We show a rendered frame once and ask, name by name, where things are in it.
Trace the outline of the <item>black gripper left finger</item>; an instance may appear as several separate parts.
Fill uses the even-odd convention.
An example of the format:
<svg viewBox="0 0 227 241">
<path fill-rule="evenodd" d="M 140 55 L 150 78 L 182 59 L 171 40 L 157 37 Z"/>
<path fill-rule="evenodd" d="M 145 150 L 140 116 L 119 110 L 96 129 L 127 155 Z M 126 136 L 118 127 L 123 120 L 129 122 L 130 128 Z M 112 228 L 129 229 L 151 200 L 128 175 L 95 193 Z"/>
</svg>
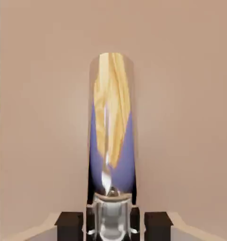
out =
<svg viewBox="0 0 227 241">
<path fill-rule="evenodd" d="M 24 241 L 84 241 L 82 212 L 61 212 L 52 228 L 38 231 Z"/>
</svg>

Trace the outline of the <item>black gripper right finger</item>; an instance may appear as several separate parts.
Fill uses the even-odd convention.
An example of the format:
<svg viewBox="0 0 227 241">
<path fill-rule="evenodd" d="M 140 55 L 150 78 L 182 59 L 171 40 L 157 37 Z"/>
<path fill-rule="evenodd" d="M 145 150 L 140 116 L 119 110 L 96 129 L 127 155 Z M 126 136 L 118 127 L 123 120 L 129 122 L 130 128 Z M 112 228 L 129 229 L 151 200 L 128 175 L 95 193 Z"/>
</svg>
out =
<svg viewBox="0 0 227 241">
<path fill-rule="evenodd" d="M 204 241 L 177 213 L 146 212 L 144 241 Z"/>
</svg>

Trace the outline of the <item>tan painted cabinet door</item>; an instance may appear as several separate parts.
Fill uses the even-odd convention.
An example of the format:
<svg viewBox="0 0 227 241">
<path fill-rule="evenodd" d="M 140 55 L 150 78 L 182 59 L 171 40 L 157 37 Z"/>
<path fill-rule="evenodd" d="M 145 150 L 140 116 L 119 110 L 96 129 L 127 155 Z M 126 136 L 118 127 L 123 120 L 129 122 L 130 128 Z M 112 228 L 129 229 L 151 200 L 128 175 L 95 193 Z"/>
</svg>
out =
<svg viewBox="0 0 227 241">
<path fill-rule="evenodd" d="M 134 64 L 141 210 L 227 240 L 227 0 L 0 0 L 0 238 L 85 209 L 102 52 Z"/>
</svg>

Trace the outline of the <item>curved shiny metal door handle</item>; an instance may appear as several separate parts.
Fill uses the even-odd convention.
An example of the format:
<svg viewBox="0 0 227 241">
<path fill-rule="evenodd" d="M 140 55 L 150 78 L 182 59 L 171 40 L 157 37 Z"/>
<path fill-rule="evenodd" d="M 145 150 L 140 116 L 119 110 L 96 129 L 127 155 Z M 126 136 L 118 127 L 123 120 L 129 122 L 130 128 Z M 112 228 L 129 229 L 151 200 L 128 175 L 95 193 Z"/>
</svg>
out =
<svg viewBox="0 0 227 241">
<path fill-rule="evenodd" d="M 140 241 L 133 77 L 121 53 L 90 64 L 86 241 Z"/>
</svg>

